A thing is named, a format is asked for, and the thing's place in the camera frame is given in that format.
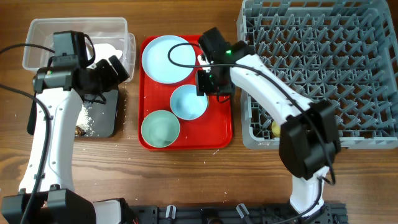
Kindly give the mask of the white tissue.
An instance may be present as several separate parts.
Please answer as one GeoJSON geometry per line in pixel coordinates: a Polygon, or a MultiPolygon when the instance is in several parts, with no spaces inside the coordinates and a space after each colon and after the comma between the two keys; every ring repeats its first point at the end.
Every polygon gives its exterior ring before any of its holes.
{"type": "Polygon", "coordinates": [[[95,60],[89,66],[89,68],[95,68],[96,63],[98,63],[102,59],[105,59],[109,62],[109,58],[111,56],[114,55],[118,59],[120,59],[123,55],[123,52],[121,50],[115,49],[111,44],[95,44],[94,46],[92,46],[88,42],[86,42],[86,53],[88,60],[90,60],[94,56],[94,54],[96,54],[95,60]]]}

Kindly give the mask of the light blue bowl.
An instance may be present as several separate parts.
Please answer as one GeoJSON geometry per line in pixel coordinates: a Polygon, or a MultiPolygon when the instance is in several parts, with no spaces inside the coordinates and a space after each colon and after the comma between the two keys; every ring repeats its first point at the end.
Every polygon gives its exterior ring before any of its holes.
{"type": "Polygon", "coordinates": [[[170,109],[180,119],[191,121],[201,117],[209,101],[206,95],[198,96],[195,85],[182,85],[170,97],[170,109]]]}

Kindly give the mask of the light blue plate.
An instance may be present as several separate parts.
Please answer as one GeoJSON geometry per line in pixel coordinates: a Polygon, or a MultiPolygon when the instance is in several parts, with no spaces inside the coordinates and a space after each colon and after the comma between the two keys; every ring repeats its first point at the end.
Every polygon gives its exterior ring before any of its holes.
{"type": "MultiPolygon", "coordinates": [[[[174,84],[186,79],[193,68],[179,67],[168,59],[169,50],[187,41],[176,35],[163,35],[150,41],[142,53],[142,67],[146,74],[161,84],[174,84]]],[[[196,53],[191,45],[182,45],[172,50],[171,59],[183,65],[195,65],[196,53]]]]}

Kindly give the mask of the brown food scrap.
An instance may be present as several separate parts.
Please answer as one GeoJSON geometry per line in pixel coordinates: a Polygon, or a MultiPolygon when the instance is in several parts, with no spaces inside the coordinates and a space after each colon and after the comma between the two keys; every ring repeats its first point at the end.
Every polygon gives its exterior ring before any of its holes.
{"type": "Polygon", "coordinates": [[[75,127],[75,136],[84,136],[86,134],[85,130],[83,130],[81,127],[76,126],[75,127]]]}

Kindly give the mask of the green bowl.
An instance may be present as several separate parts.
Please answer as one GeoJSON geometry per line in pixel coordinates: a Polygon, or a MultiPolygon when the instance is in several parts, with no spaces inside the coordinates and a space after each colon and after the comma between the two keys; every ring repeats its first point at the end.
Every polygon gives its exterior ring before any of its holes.
{"type": "Polygon", "coordinates": [[[141,135],[152,147],[164,148],[173,144],[180,134],[180,122],[169,111],[157,110],[148,114],[141,124],[141,135]]]}

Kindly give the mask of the yellow cup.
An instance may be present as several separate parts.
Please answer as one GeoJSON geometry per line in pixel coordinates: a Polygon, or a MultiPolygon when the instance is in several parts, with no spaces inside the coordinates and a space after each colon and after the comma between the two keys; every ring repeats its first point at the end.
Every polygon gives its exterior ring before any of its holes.
{"type": "Polygon", "coordinates": [[[276,138],[280,137],[280,126],[275,121],[273,121],[271,124],[271,131],[276,138]]]}

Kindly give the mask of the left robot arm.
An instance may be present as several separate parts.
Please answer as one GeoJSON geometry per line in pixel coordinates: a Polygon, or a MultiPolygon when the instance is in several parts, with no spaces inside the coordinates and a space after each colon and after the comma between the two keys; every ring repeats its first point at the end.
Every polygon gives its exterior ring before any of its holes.
{"type": "Polygon", "coordinates": [[[75,126],[86,94],[102,95],[129,74],[116,56],[95,69],[76,56],[55,57],[53,66],[34,77],[36,105],[29,165],[17,195],[4,197],[1,213],[8,223],[132,223],[123,198],[90,202],[74,192],[72,154],[75,126]]]}

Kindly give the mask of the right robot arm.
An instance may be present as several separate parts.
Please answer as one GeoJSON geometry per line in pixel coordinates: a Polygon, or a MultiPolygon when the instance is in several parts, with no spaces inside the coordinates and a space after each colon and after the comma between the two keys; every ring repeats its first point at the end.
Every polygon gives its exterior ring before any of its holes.
{"type": "Polygon", "coordinates": [[[335,112],[329,102],[314,102],[274,75],[245,42],[205,40],[199,93],[222,93],[238,86],[249,93],[280,126],[279,157],[292,174],[289,202],[297,218],[308,219],[322,208],[323,186],[333,185],[333,161],[340,152],[335,112]]]}

